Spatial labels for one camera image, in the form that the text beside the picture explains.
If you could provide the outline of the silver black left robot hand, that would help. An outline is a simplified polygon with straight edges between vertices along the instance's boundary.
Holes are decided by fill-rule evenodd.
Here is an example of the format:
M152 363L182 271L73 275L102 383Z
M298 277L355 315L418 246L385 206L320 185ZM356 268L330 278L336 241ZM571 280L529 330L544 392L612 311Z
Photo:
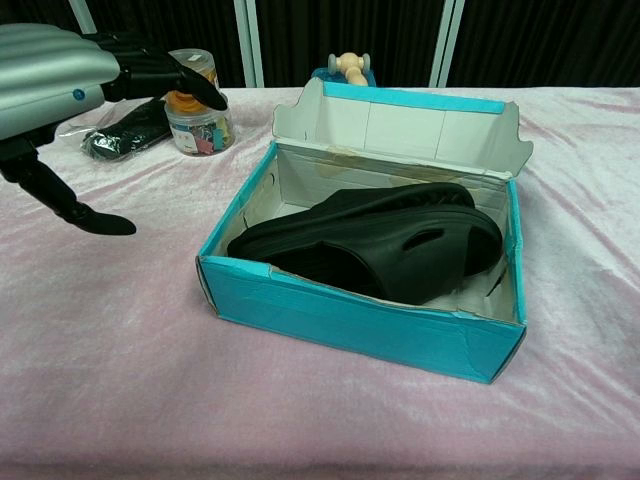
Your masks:
M1 175L58 217L97 235L127 236L128 219L94 211L38 159L60 123L105 102L178 90L215 110L226 97L202 74L134 33L78 34L54 25L1 28Z

